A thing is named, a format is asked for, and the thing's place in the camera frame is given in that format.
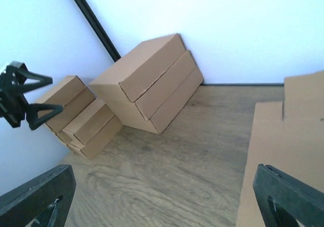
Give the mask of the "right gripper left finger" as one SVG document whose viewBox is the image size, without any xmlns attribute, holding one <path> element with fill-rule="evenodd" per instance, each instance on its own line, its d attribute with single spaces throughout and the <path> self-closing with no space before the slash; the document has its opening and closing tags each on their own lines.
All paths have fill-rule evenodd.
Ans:
<svg viewBox="0 0 324 227">
<path fill-rule="evenodd" d="M 58 165 L 1 196 L 1 226 L 65 226 L 75 189 L 72 166 Z"/>
</svg>

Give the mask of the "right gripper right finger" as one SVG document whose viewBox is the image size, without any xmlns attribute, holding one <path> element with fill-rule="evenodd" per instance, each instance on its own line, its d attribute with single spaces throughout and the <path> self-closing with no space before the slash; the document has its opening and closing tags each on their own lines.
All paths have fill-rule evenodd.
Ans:
<svg viewBox="0 0 324 227">
<path fill-rule="evenodd" d="M 253 189 L 266 226 L 323 226 L 323 192 L 264 164 Z"/>
</svg>

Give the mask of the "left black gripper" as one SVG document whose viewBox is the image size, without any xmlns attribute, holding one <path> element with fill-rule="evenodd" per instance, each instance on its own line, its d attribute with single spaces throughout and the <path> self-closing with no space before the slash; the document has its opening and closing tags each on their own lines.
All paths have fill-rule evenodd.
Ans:
<svg viewBox="0 0 324 227">
<path fill-rule="evenodd" d="M 25 119 L 31 130 L 63 112 L 63 106 L 56 104 L 25 104 L 24 93 L 45 87 L 53 83 L 52 77 L 33 73 L 23 62 L 12 61 L 1 73 L 1 118 L 12 128 L 21 126 Z"/>
</svg>

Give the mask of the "large folded cardboard box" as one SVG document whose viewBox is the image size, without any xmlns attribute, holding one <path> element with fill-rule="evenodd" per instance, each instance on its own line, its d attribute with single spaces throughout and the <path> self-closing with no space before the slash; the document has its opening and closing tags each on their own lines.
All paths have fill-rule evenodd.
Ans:
<svg viewBox="0 0 324 227">
<path fill-rule="evenodd" d="M 175 33 L 139 43 L 89 86 L 123 125 L 161 134 L 203 80 Z"/>
</svg>

